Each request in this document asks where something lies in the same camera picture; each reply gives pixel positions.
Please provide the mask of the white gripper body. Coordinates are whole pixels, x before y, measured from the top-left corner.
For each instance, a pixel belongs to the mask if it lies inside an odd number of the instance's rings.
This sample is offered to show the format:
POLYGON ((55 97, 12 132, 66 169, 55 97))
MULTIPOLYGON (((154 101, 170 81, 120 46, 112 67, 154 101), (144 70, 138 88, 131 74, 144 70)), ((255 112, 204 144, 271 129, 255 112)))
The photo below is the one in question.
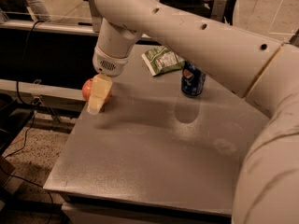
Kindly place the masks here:
POLYGON ((119 27, 103 19, 93 54, 95 71, 109 77, 119 76, 128 64, 133 46, 141 36, 140 32, 119 27))

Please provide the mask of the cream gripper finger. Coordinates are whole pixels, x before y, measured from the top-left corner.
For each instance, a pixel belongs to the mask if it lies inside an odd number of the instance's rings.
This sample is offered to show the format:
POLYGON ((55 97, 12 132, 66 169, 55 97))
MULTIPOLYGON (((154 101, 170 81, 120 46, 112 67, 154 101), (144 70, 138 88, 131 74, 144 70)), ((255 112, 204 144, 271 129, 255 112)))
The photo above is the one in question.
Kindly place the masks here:
POLYGON ((107 102, 107 97, 111 94, 113 82, 109 76, 98 74, 91 79, 89 85, 90 95, 87 103, 87 111, 91 115, 96 115, 107 102))

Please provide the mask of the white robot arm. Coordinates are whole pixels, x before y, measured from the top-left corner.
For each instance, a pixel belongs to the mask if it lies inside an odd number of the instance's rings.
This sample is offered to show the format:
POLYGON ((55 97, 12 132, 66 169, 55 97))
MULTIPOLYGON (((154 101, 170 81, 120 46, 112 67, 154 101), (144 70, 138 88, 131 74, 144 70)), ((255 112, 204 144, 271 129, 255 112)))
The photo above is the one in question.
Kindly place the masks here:
POLYGON ((270 118, 244 159, 232 224, 299 224, 299 49, 159 0, 94 0, 97 72, 119 75, 142 35, 196 65, 270 118))

